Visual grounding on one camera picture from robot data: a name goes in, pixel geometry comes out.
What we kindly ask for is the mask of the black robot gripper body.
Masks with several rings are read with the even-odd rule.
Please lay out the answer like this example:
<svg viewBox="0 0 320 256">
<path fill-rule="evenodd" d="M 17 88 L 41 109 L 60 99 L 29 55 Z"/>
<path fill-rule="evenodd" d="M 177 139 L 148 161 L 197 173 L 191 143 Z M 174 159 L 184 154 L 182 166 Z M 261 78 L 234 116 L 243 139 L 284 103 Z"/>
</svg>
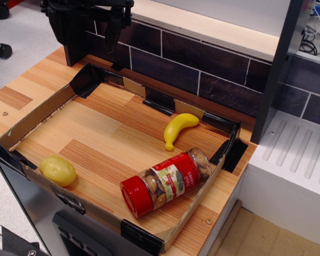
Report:
<svg viewBox="0 0 320 256">
<path fill-rule="evenodd" d="M 131 25 L 133 6 L 134 1 L 41 1 L 41 11 L 51 21 L 56 15 L 102 22 L 117 20 L 123 28 Z"/>
</svg>

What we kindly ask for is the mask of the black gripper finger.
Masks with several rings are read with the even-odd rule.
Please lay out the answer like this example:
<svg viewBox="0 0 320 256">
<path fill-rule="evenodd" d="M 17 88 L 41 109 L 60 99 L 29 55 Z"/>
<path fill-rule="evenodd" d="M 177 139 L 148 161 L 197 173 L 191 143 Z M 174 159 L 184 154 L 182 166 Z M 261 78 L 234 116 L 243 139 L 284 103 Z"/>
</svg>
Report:
<svg viewBox="0 0 320 256">
<path fill-rule="evenodd" d="M 70 45 L 79 41 L 83 33 L 83 24 L 79 18 L 55 10 L 48 11 L 51 28 L 57 41 Z"/>
<path fill-rule="evenodd" d="M 112 14 L 110 20 L 107 22 L 105 32 L 105 42 L 107 53 L 115 51 L 121 30 L 125 28 L 124 12 L 115 12 Z"/>
</svg>

